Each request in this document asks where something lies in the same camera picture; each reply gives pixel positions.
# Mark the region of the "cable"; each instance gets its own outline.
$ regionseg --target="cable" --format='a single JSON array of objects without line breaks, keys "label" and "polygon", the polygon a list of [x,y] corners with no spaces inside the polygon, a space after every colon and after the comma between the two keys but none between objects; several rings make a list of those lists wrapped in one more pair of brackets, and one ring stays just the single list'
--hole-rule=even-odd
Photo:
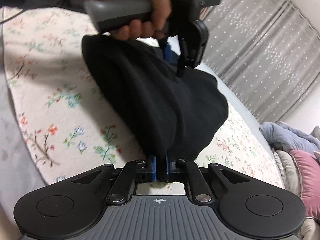
[{"label": "cable", "polygon": [[19,16],[20,14],[24,13],[25,11],[27,11],[26,9],[22,9],[20,12],[16,13],[15,15],[9,17],[8,19],[3,20],[2,22],[0,22],[0,24],[4,24],[8,21],[11,21],[12,19],[14,19],[15,17]]}]

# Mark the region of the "black fabric bag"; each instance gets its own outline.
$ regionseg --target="black fabric bag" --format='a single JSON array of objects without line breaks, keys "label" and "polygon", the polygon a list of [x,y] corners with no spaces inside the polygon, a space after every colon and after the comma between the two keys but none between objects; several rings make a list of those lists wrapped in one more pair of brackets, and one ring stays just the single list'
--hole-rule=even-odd
[{"label": "black fabric bag", "polygon": [[84,36],[82,53],[105,98],[147,155],[195,160],[228,117],[210,74],[188,68],[176,76],[162,51],[139,41]]}]

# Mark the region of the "screw head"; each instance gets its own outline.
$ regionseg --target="screw head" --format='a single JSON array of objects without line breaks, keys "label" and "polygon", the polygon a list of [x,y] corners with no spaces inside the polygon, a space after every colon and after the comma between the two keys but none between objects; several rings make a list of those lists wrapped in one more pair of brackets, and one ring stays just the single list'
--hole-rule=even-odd
[{"label": "screw head", "polygon": [[120,194],[111,194],[109,197],[108,197],[108,200],[111,201],[111,202],[120,202],[124,199],[124,197]]},{"label": "screw head", "polygon": [[196,196],[196,200],[199,202],[209,202],[211,197],[207,194],[199,194]]}]

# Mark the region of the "handle grip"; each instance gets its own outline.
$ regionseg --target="handle grip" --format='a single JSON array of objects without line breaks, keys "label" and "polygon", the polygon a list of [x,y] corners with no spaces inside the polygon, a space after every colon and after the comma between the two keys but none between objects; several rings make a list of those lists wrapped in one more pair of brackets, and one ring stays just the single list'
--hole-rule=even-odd
[{"label": "handle grip", "polygon": [[151,20],[151,0],[88,0],[84,8],[94,27],[100,33],[110,32],[128,25],[134,19]]}]

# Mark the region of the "pink pillow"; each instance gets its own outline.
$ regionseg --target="pink pillow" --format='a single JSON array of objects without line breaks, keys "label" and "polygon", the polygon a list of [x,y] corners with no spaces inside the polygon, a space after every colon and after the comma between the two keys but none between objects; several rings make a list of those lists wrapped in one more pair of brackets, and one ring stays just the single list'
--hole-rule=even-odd
[{"label": "pink pillow", "polygon": [[292,150],[301,176],[301,199],[306,206],[306,217],[320,220],[320,165],[310,153]]}]

